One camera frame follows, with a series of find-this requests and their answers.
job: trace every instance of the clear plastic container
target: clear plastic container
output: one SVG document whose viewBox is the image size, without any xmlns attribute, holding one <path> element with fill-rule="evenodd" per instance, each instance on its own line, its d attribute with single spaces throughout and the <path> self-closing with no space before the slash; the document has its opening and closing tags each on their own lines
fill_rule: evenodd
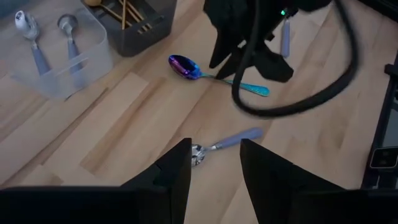
<svg viewBox="0 0 398 224">
<path fill-rule="evenodd" d="M 0 0 L 7 4 L 9 0 Z M 68 98 L 107 74 L 113 67 L 105 28 L 79 0 L 35 0 L 22 6 L 8 7 L 8 15 L 0 18 L 0 69 L 7 67 L 7 74 L 49 98 Z M 31 14 L 40 27 L 37 38 L 51 71 L 39 75 L 31 41 L 16 29 L 15 13 L 23 10 Z M 72 14 L 78 20 L 73 37 L 80 55 L 68 59 L 68 39 L 58 28 L 57 21 L 63 14 Z M 80 64 L 82 69 L 71 75 L 70 69 Z"/>
</svg>

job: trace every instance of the iridescent spoon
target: iridescent spoon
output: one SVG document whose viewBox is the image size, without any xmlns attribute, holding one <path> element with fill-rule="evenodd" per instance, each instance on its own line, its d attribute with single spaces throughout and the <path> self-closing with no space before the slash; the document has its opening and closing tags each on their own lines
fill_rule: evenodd
<svg viewBox="0 0 398 224">
<path fill-rule="evenodd" d="M 201 72 L 199 66 L 190 60 L 181 55 L 171 55 L 169 57 L 169 64 L 173 68 L 177 74 L 180 76 L 189 79 L 189 80 L 197 80 L 199 78 L 212 78 L 215 79 L 214 75 L 209 75 Z M 220 80 L 229 84 L 232 84 L 232 80 Z M 252 93 L 258 94 L 260 96 L 268 96 L 269 89 L 265 86 L 252 85 L 247 83 L 241 83 L 241 88 Z"/>
</svg>

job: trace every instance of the wooden chopstick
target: wooden chopstick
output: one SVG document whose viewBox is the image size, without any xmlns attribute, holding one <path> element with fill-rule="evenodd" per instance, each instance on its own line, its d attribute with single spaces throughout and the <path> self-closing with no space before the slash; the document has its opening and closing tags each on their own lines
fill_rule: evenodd
<svg viewBox="0 0 398 224">
<path fill-rule="evenodd" d="M 134 18 L 134 20 L 136 22 L 140 22 L 141 21 L 129 8 L 127 8 L 127 11 L 129 12 L 130 16 L 132 16 Z M 146 28 L 145 26 L 142 27 L 142 28 L 144 29 L 144 31 L 148 31 L 148 28 Z"/>
<path fill-rule="evenodd" d="M 128 1 L 127 5 L 138 15 L 138 17 L 141 19 L 141 21 L 144 20 L 144 17 L 141 15 L 141 13 Z"/>
<path fill-rule="evenodd" d="M 123 18 L 122 18 L 122 30 L 126 28 L 126 8 L 127 0 L 123 0 Z"/>
<path fill-rule="evenodd" d="M 108 13 L 112 14 L 112 16 L 118 18 L 121 22 L 123 21 L 123 18 L 121 16 L 119 16 L 117 13 L 115 13 L 114 11 L 108 9 L 106 6 L 102 6 L 102 8 L 107 11 Z M 132 26 L 132 24 L 129 21 L 126 21 L 127 25 Z"/>
</svg>

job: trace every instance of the blue spoon handle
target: blue spoon handle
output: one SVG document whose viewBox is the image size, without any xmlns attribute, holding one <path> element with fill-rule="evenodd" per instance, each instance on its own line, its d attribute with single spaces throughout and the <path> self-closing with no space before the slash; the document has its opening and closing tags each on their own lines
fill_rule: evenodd
<svg viewBox="0 0 398 224">
<path fill-rule="evenodd" d="M 233 83 L 232 80 L 222 80 L 222 81 L 229 83 L 231 85 Z M 265 86 L 241 83 L 241 88 L 244 90 L 250 91 L 252 93 L 258 94 L 260 96 L 269 96 L 269 89 Z"/>
</svg>

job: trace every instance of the black cable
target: black cable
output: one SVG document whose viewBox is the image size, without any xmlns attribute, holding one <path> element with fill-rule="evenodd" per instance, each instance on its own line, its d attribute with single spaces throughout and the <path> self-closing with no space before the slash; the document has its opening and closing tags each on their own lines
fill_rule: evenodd
<svg viewBox="0 0 398 224">
<path fill-rule="evenodd" d="M 262 108 L 252 108 L 247 104 L 245 104 L 244 102 L 242 102 L 239 96 L 239 86 L 242 81 L 243 73 L 251 59 L 251 54 L 254 51 L 257 42 L 257 36 L 259 33 L 259 21 L 260 21 L 259 1 L 260 0 L 255 0 L 256 14 L 254 16 L 254 24 L 250 36 L 250 41 L 248 43 L 246 51 L 244 52 L 242 62 L 236 71 L 234 82 L 232 84 L 232 97 L 234 102 L 239 108 L 241 108 L 243 111 L 249 114 L 263 118 L 276 118 L 276 117 L 297 114 L 312 109 L 314 107 L 317 107 L 327 102 L 328 100 L 334 98 L 354 80 L 359 66 L 358 41 L 356 39 L 353 26 L 347 15 L 344 5 L 341 3 L 340 0 L 335 0 L 335 6 L 340 14 L 340 19 L 348 35 L 348 40 L 351 47 L 351 61 L 347 69 L 343 72 L 343 74 L 339 77 L 339 79 L 337 79 L 334 83 L 326 87 L 324 90 L 318 92 L 317 94 L 287 106 L 262 109 Z"/>
</svg>

